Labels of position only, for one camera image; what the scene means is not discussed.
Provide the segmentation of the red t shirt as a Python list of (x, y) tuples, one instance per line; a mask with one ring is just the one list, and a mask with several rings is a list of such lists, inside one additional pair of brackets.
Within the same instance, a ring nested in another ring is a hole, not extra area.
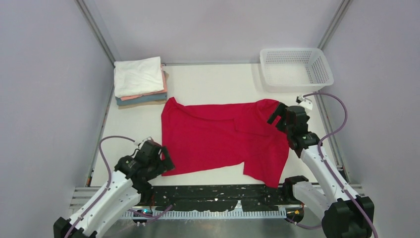
[(289, 156), (286, 135), (267, 121), (279, 102), (185, 106), (170, 98), (162, 144), (175, 166), (167, 176), (243, 164), (244, 175), (277, 187)]

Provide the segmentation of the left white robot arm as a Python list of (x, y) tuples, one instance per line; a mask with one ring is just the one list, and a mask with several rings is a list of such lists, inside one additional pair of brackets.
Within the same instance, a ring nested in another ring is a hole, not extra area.
[(101, 238), (129, 209), (149, 205), (154, 195), (150, 180), (175, 168), (169, 152), (151, 139), (138, 144), (132, 155), (120, 158), (102, 187), (73, 215), (58, 218), (55, 238)]

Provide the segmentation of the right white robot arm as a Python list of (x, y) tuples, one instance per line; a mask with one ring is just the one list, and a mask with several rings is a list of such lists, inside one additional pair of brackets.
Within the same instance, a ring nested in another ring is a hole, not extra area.
[(286, 134), (290, 149), (311, 170), (320, 189), (303, 176), (290, 177), (284, 184), (292, 199), (306, 205), (320, 219), (327, 238), (377, 237), (373, 228), (374, 203), (361, 196), (328, 159), (320, 138), (308, 130), (304, 107), (279, 103), (268, 123)]

